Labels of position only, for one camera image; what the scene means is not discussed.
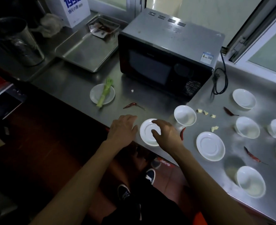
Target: microwave top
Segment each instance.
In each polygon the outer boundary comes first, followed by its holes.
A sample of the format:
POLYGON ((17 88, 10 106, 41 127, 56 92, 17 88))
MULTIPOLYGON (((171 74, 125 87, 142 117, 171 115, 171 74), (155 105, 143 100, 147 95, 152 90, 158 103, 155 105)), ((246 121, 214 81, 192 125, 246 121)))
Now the microwave top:
POLYGON ((217 31, 149 8, 145 8, 121 34, 213 69, 225 38, 217 31))

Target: metal tray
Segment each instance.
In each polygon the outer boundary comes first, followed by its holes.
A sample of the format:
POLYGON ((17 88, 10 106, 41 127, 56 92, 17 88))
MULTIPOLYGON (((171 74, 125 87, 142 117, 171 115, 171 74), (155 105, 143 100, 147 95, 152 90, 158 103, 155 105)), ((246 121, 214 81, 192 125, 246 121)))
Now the metal tray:
POLYGON ((90 72, 97 72, 105 61, 117 50, 117 36, 127 25, 127 22, 106 15, 97 14, 84 27, 61 43, 55 49, 55 54, 57 57, 90 72), (119 29, 104 39, 92 35, 89 24, 98 17, 119 24, 119 29))

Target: white cardboard box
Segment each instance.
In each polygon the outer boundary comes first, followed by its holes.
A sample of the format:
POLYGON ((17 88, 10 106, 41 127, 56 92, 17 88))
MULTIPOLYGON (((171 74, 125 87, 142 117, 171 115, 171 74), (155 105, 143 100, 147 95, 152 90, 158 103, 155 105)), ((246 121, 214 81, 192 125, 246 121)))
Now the white cardboard box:
POLYGON ((52 14, 63 21, 64 26, 73 28, 89 16, 88 0, 45 0, 52 14))

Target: dried chili pepper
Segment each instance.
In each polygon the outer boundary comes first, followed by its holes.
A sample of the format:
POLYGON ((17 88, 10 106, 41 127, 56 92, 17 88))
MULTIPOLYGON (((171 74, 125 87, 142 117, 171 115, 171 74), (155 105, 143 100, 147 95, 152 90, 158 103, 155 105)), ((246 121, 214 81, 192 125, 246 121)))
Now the dried chili pepper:
POLYGON ((262 162, 260 159, 258 159, 257 157, 255 157, 253 154, 251 154, 251 153, 248 151, 248 149, 247 149, 246 147, 244 147, 244 149, 245 149, 246 153, 247 153, 253 160, 257 161, 258 163, 264 163, 264 162, 262 162))
POLYGON ((184 131, 185 131, 186 127, 182 129, 181 133, 180 133, 180 137, 182 140, 184 140, 184 137, 183 137, 183 134, 184 134, 184 131))
POLYGON ((145 110, 142 106, 139 106, 138 104, 136 104, 135 102, 130 103, 129 105, 125 106, 123 109, 129 108, 131 106, 137 106, 140 107, 141 109, 145 110))
POLYGON ((223 107, 223 109, 225 110, 225 112, 230 115, 230 116, 240 116, 240 115, 235 115, 233 114, 229 109, 227 109, 225 106, 223 107))

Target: energy label sticker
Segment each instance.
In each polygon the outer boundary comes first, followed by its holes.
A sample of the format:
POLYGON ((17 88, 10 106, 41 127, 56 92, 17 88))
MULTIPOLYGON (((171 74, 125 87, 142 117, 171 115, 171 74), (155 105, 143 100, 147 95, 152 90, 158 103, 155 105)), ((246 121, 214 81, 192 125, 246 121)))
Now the energy label sticker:
POLYGON ((203 52, 202 53, 202 57, 200 59, 201 62, 205 63, 205 64, 211 64, 213 60, 213 55, 209 54, 209 53, 206 53, 206 52, 203 52))

